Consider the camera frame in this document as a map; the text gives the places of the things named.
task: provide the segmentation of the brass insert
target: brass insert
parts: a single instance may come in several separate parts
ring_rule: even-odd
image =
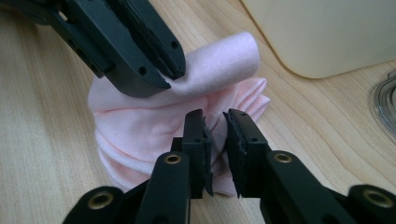
[[[90,200],[88,201],[88,207],[92,210],[102,209],[111,202],[113,202],[114,196],[112,193],[108,192],[107,190],[103,190],[100,192],[95,193]]]
[[[165,157],[165,162],[168,164],[176,164],[181,161],[181,157],[178,155],[169,155]]]
[[[274,156],[275,160],[280,161],[280,162],[284,162],[284,163],[288,163],[292,161],[292,158],[286,154],[283,153],[278,153]]]
[[[391,208],[394,205],[392,199],[387,195],[372,189],[366,189],[363,192],[364,198],[370,203],[383,208]]]

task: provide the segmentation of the fabric fold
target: fabric fold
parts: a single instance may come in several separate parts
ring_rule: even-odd
[[[266,80],[253,77],[259,67],[254,37],[241,33],[221,39],[186,55],[186,75],[165,79],[172,86],[149,98],[126,96],[104,78],[95,78],[89,107],[96,124],[99,155],[115,185],[132,189],[149,178],[157,158],[181,137],[184,117],[203,109],[214,142],[212,148],[215,192],[235,195],[223,151],[227,135],[222,112],[246,111],[257,120],[269,99],[262,95]]]

